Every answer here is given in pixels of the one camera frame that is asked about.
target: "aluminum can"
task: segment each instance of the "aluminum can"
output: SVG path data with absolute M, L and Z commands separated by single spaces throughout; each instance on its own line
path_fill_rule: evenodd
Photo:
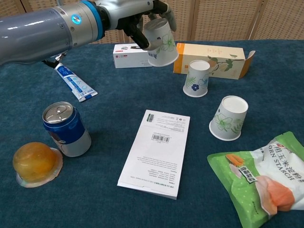
M 84 154 L 91 146 L 91 137 L 84 127 L 79 111 L 68 102 L 47 107 L 42 115 L 44 128 L 61 152 L 68 157 Z

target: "toothpaste tube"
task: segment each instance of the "toothpaste tube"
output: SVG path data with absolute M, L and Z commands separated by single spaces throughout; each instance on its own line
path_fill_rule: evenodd
M 87 83 L 81 80 L 81 78 L 70 71 L 70 69 L 65 65 L 59 63 L 55 67 L 55 70 L 65 81 L 79 102 L 85 101 L 98 94 L 94 89 L 88 86 Z

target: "table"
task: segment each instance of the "table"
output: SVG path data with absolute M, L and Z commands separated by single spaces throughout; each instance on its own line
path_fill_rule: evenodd
M 205 97 L 186 96 L 185 75 L 173 65 L 115 69 L 114 44 L 71 50 L 63 63 L 99 94 L 79 103 L 56 72 L 42 63 L 0 67 L 0 227 L 241 227 L 228 193 L 207 162 L 209 154 L 255 150 L 292 131 L 304 144 L 304 41 L 185 41 L 256 50 L 240 80 L 210 78 Z M 239 139 L 209 132 L 221 99 L 238 95 L 249 104 Z M 64 156 L 53 181 L 27 189 L 17 184 L 15 151 L 28 142 L 55 143 L 42 125 L 50 104 L 75 106 L 92 137 L 83 156 Z M 117 181 L 146 109 L 191 117 L 177 200 L 121 188 Z M 263 227 L 302 228 L 303 211 L 279 212 Z

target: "corn starch bag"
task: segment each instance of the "corn starch bag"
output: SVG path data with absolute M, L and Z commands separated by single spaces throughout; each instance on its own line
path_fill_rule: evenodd
M 292 132 L 255 151 L 208 156 L 244 228 L 258 228 L 278 211 L 304 210 L 304 147 Z

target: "floral paper cup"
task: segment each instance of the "floral paper cup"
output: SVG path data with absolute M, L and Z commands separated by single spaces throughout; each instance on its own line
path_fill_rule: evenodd
M 148 51 L 148 61 L 151 66 L 164 67 L 177 60 L 179 54 L 167 19 L 160 18 L 149 21 L 144 26 L 144 33 L 150 42 L 162 40 L 162 45 L 159 48 Z
M 183 91 L 191 97 L 202 97 L 208 92 L 210 64 L 204 60 L 194 60 L 189 63 Z
M 238 96 L 226 96 L 222 99 L 213 119 L 209 124 L 210 132 L 224 141 L 236 140 L 247 114 L 248 103 Z

